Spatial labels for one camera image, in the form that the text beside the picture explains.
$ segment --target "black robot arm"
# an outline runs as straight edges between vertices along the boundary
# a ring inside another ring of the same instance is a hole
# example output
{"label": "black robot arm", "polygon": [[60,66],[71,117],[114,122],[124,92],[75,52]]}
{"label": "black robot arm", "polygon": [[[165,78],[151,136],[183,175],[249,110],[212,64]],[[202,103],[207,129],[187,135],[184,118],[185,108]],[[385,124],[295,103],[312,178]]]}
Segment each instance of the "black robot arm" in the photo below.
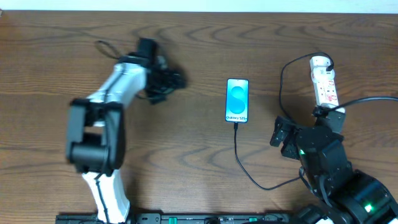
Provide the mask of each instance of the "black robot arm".
{"label": "black robot arm", "polygon": [[398,222],[398,204],[388,189],[374,177],[353,170],[339,134],[345,114],[332,112],[318,117],[310,128],[282,117],[275,121],[271,145],[283,142],[282,155],[301,161],[306,186],[322,201],[321,210],[307,207],[291,223],[318,223],[327,218],[344,224]]}

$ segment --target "smartphone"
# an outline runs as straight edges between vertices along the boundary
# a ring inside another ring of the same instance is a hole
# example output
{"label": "smartphone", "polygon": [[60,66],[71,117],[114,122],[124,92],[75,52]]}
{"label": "smartphone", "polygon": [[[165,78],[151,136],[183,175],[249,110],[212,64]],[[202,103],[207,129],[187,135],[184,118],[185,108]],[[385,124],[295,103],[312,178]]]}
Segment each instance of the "smartphone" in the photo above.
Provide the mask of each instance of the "smartphone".
{"label": "smartphone", "polygon": [[249,110],[249,80],[230,78],[226,82],[225,121],[246,123]]}

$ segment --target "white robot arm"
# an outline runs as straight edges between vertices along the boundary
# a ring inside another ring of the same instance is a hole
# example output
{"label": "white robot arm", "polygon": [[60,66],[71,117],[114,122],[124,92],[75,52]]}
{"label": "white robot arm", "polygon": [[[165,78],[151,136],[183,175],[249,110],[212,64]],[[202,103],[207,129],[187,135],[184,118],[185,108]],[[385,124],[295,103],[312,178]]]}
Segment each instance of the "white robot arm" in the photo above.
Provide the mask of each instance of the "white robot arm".
{"label": "white robot arm", "polygon": [[[185,86],[156,51],[153,40],[141,39],[137,52],[121,57],[98,91],[71,102],[67,159],[90,186],[98,219],[104,223],[124,223],[130,209],[119,171],[126,150],[124,110],[141,90],[154,104],[165,100],[170,90]],[[87,126],[100,127],[103,133],[86,132]]]}

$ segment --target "black cable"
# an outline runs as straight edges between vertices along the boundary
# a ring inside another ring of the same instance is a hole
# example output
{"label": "black cable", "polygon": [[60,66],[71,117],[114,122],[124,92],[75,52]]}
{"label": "black cable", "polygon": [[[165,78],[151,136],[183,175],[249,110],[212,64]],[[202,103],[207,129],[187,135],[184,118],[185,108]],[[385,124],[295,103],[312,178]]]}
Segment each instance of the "black cable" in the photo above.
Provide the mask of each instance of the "black cable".
{"label": "black cable", "polygon": [[246,171],[246,169],[243,167],[241,161],[239,161],[238,152],[237,152],[237,150],[236,150],[236,133],[237,133],[237,130],[238,130],[238,123],[235,122],[235,123],[234,123],[234,132],[235,132],[235,134],[234,134],[234,143],[235,143],[235,158],[236,158],[236,162],[238,162],[238,164],[239,164],[239,166],[242,168],[243,172],[247,175],[247,177],[248,177],[257,187],[259,187],[259,188],[262,189],[262,190],[274,190],[274,189],[277,189],[278,187],[281,187],[281,186],[283,186],[283,185],[285,185],[285,184],[289,184],[289,183],[291,183],[291,182],[293,182],[293,181],[296,181],[296,180],[299,180],[299,179],[300,179],[300,177],[296,177],[296,178],[294,178],[294,179],[288,180],[288,181],[286,181],[286,182],[283,182],[283,183],[281,183],[281,184],[278,184],[278,185],[276,185],[276,186],[274,186],[274,187],[270,187],[270,188],[261,187],[261,186],[249,175],[249,173],[248,173],[248,172]]}
{"label": "black cable", "polygon": [[321,190],[322,198],[323,198],[323,200],[325,201],[325,203],[326,203],[329,207],[332,207],[332,206],[331,206],[331,203],[329,202],[328,195],[327,195],[327,193],[326,193],[325,181],[326,181],[326,176],[321,175],[321,176],[319,177],[319,188],[320,188],[320,190]]}
{"label": "black cable", "polygon": [[324,53],[324,52],[315,52],[315,53],[310,53],[310,54],[303,55],[303,56],[301,56],[301,57],[298,57],[298,58],[294,59],[293,61],[288,62],[288,63],[282,68],[282,71],[280,72],[279,106],[280,106],[281,110],[284,112],[284,114],[286,115],[286,117],[288,117],[288,119],[290,119],[290,120],[293,121],[294,123],[296,123],[295,120],[291,117],[291,115],[285,110],[284,106],[282,105],[282,87],[283,87],[284,70],[285,70],[285,68],[286,68],[288,65],[290,65],[291,63],[293,63],[293,62],[295,62],[295,61],[297,61],[297,60],[300,60],[300,59],[305,58],[305,57],[308,57],[308,56],[317,56],[317,55],[325,55],[325,56],[327,56],[327,57],[330,59],[330,65],[326,68],[326,71],[328,71],[328,72],[329,72],[329,71],[332,71],[332,70],[333,70],[333,67],[335,66],[335,63],[334,63],[333,59],[332,59],[328,54],[326,54],[326,53]]}
{"label": "black cable", "polygon": [[157,93],[158,95],[155,97],[141,96],[140,94],[136,94],[136,97],[140,100],[156,100],[156,99],[164,97],[164,95],[171,94],[174,90],[175,90],[174,88],[170,88],[169,90],[167,90],[163,93]]}
{"label": "black cable", "polygon": [[375,100],[392,100],[392,101],[398,101],[398,97],[393,97],[393,96],[370,96],[370,97],[365,97],[365,98],[360,98],[357,100],[351,100],[347,103],[343,103],[342,105],[336,106],[334,108],[323,108],[320,112],[321,115],[323,114],[328,114],[331,111],[335,111],[339,108],[344,108],[347,106],[351,106],[357,103],[365,103],[369,101],[375,101]]}
{"label": "black cable", "polygon": [[[105,40],[97,40],[94,42],[94,46],[95,48],[101,52],[103,55],[115,59],[115,60],[119,60],[119,58],[122,57],[122,54],[120,53],[120,51],[113,46],[112,44],[110,44],[109,42],[105,41]],[[111,55],[108,51],[104,50],[103,46],[106,46],[107,48],[109,48],[113,55]]]}
{"label": "black cable", "polygon": [[[104,122],[105,122],[105,130],[107,130],[106,119],[104,119]],[[105,150],[105,154],[104,154],[104,161],[103,161],[103,164],[102,164],[101,172],[94,178],[95,179],[95,185],[97,186],[97,189],[98,189],[99,200],[101,201],[102,207],[104,208],[104,214],[105,214],[105,219],[106,219],[106,223],[107,224],[109,224],[108,208],[106,208],[105,200],[104,200],[104,198],[102,196],[102,191],[101,191],[101,187],[100,187],[100,181],[98,179],[104,174],[105,166],[108,163],[109,147],[110,147],[108,139],[106,140],[107,146],[106,146],[106,150]]]}
{"label": "black cable", "polygon": [[311,185],[308,183],[308,181],[306,179],[304,179],[304,167],[300,167],[300,169],[298,170],[298,176],[303,181],[303,183],[307,187],[307,189],[309,189],[309,191],[312,192]]}

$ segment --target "table surface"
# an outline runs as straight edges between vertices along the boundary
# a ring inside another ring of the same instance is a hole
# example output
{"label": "table surface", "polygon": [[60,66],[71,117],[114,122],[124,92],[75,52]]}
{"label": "table surface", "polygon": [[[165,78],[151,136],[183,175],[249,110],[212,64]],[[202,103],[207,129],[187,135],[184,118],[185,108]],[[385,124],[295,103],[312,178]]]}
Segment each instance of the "table surface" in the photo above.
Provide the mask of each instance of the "table surface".
{"label": "table surface", "polygon": [[[263,186],[298,176],[269,140],[282,112],[281,68],[324,51],[335,61],[339,100],[397,96],[398,15],[10,11],[0,18],[0,223],[53,223],[59,213],[96,209],[65,159],[68,102],[97,90],[115,63],[93,45],[120,51],[155,38],[181,66],[188,86],[166,102],[135,100],[126,111],[121,169],[133,207],[163,212],[297,210],[316,202],[301,181],[258,189],[234,160],[224,121],[226,80],[250,81],[249,122],[238,154]],[[315,106],[308,59],[286,71],[283,101],[301,124]],[[346,109],[345,149],[355,168],[398,198],[398,103]]]}

